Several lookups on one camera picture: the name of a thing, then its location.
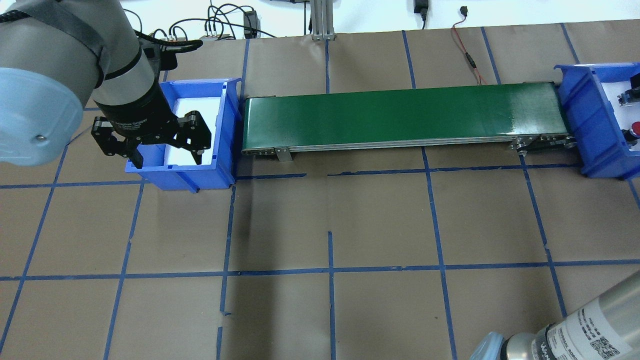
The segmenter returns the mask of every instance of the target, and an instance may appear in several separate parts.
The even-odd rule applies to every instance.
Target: blue plastic bin
[[[563,72],[560,100],[588,177],[640,175],[640,151],[630,151],[602,83],[628,81],[640,63],[556,65]]]
[[[162,190],[189,190],[195,193],[200,189],[223,189],[233,184],[232,146],[236,122],[240,120],[236,94],[238,81],[240,79],[180,80],[160,84],[174,112],[177,99],[220,98],[210,165],[165,165],[164,152],[168,145],[140,145],[138,150],[145,159],[142,168],[138,169],[128,161],[125,172],[139,174]]]

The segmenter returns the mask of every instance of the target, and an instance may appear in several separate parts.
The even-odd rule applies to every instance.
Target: red button
[[[640,136],[640,121],[636,121],[635,123],[631,124],[631,131],[636,136]]]

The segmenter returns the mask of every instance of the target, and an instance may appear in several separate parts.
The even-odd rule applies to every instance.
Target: printed label
[[[547,333],[558,360],[616,360],[633,350],[609,325],[595,299]]]

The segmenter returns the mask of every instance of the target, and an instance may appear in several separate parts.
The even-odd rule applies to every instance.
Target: white paper
[[[611,327],[595,299],[549,330],[558,360],[616,360],[633,350]]]
[[[192,97],[186,99],[177,99],[173,112],[179,117],[183,117],[186,113],[197,110],[202,115],[204,122],[209,126],[211,131],[211,147],[202,154],[202,164],[211,165],[213,158],[214,138],[216,136],[216,118],[220,112],[219,97]],[[176,149],[167,145],[164,151],[165,165],[196,165],[191,152],[185,149]]]

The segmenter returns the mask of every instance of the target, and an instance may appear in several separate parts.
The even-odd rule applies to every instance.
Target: power adapter
[[[413,13],[419,13],[422,17],[423,25],[427,23],[429,13],[429,0],[413,0]]]
[[[251,10],[244,13],[244,38],[257,38],[258,31],[260,29],[260,19],[258,19],[258,14]]]

